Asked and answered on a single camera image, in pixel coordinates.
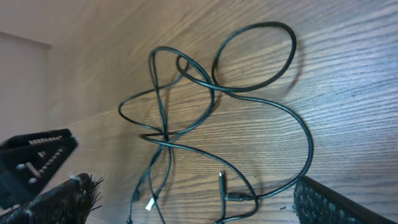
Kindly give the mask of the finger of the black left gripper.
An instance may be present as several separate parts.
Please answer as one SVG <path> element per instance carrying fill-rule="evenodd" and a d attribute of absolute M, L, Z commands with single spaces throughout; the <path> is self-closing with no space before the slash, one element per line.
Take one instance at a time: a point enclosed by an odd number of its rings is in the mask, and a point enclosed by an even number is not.
<path fill-rule="evenodd" d="M 11 137 L 1 143 L 1 208 L 31 201 L 78 146 L 69 129 Z"/>

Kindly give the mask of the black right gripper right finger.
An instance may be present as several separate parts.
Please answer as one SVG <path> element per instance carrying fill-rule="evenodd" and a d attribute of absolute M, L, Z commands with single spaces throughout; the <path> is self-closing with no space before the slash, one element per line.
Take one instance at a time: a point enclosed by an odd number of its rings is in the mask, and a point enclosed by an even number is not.
<path fill-rule="evenodd" d="M 300 223 L 397 224 L 308 176 L 283 185 L 281 190 L 285 191 L 292 185 L 295 186 L 293 211 Z"/>

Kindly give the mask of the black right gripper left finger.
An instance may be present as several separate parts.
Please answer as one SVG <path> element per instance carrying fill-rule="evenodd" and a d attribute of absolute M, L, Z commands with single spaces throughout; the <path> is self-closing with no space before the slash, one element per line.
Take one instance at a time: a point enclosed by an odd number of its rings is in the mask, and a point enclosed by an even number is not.
<path fill-rule="evenodd" d="M 3 215 L 1 224 L 85 224 L 100 208 L 102 178 L 81 173 Z"/>

